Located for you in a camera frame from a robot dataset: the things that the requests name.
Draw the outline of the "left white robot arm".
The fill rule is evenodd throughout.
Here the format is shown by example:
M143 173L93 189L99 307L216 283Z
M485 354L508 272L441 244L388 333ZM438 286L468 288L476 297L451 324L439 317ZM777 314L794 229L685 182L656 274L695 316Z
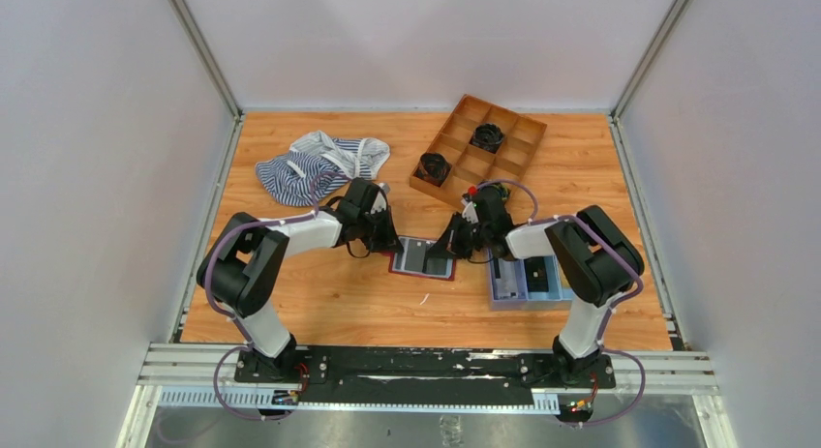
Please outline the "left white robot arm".
M284 360L295 338L278 317L272 293L284 261L313 250L349 249L359 241L367 254L399 254L388 189L353 179L346 192L311 212L280 220L234 214L197 271L212 308L231 320L250 349Z

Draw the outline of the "red leather card holder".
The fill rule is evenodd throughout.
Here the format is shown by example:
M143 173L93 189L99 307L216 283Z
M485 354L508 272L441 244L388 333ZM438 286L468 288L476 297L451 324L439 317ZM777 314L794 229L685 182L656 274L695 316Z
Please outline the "red leather card holder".
M391 255L389 273L447 282L454 280L454 260L429 254L434 241L407 236L400 236L399 241L403 250Z

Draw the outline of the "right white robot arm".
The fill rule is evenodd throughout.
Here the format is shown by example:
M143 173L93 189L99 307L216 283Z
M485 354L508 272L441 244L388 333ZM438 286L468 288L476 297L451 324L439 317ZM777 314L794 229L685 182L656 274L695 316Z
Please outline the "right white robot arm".
M476 252L507 262L552 256L574 293L565 326L554 339L556 359L580 369L603 350L613 309L642 289L643 257L612 219L591 205L570 215L513 222L508 181L480 183L428 250L430 258L469 260Z

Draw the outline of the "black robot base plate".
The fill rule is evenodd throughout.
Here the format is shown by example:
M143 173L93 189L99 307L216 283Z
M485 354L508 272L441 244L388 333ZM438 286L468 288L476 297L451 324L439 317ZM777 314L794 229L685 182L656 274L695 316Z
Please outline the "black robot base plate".
M525 405L532 403L535 390L589 395L616 386L606 355L570 373L550 352L361 346L296 349L288 368L276 368L269 359L243 351L234 379L294 384L307 403L442 406Z

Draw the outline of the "grey VIP credit card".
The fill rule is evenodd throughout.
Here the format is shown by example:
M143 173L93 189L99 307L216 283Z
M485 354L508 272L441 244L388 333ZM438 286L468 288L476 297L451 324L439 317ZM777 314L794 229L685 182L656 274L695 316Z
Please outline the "grey VIP credit card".
M400 237L400 240L404 251L394 256L391 264L392 270L399 273L424 274L424 261L432 242L410 237Z

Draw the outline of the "dark VIP credit card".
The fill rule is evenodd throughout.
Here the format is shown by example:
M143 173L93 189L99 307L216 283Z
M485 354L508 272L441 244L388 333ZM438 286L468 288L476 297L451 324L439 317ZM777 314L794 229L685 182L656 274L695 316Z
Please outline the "dark VIP credit card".
M436 278L450 278L453 275L454 262L450 258L427 257L424 261L425 275Z

